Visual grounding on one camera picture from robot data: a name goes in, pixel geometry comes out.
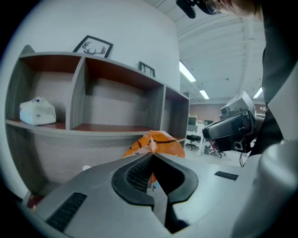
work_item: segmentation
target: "computer monitor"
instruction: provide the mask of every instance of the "computer monitor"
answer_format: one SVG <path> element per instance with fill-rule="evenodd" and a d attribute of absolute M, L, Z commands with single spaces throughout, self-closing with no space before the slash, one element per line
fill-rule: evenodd
<path fill-rule="evenodd" d="M 188 125 L 196 125 L 196 117 L 188 117 Z"/>

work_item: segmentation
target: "white plastic bag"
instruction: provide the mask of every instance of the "white plastic bag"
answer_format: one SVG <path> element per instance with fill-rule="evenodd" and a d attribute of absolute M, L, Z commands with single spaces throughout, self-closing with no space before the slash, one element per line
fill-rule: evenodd
<path fill-rule="evenodd" d="M 33 126 L 54 123 L 55 108 L 44 98 L 36 97 L 20 104 L 20 119 Z"/>

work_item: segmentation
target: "desk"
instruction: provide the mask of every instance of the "desk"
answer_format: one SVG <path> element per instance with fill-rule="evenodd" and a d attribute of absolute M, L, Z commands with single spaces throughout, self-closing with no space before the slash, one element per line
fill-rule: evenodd
<path fill-rule="evenodd" d="M 201 156 L 204 152 L 205 142 L 206 142 L 206 139 L 204 138 L 203 133 L 202 132 L 187 132 L 187 135 L 194 135 L 194 136 L 201 137 L 199 150 L 197 152 L 197 155 Z"/>

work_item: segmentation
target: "office chair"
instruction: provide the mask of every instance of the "office chair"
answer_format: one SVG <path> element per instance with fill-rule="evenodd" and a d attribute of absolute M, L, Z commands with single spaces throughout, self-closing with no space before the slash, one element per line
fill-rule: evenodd
<path fill-rule="evenodd" d="M 219 149 L 218 149 L 218 147 L 217 147 L 217 145 L 216 145 L 216 143 L 215 143 L 214 140 L 211 139 L 210 140 L 210 144 L 212 146 L 212 149 L 210 150 L 210 151 L 212 151 L 210 153 L 211 155 L 218 153 L 218 155 L 220 156 L 220 158 L 222 157 L 222 154 L 225 156 L 225 152 L 219 151 Z"/>
<path fill-rule="evenodd" d="M 186 139 L 189 139 L 190 140 L 190 143 L 187 143 L 185 146 L 190 145 L 191 146 L 191 150 L 192 150 L 192 147 L 199 148 L 199 147 L 196 146 L 196 143 L 195 143 L 195 140 L 197 140 L 197 141 L 200 141 L 201 140 L 201 138 L 199 136 L 187 135 L 186 136 Z"/>

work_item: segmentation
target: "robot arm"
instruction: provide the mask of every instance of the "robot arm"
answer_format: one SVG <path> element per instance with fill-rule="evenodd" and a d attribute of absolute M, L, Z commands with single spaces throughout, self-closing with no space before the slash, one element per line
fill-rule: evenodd
<path fill-rule="evenodd" d="M 243 91 L 224 106 L 220 120 L 203 129 L 206 139 L 214 140 L 220 151 L 247 153 L 256 132 L 255 105 Z"/>

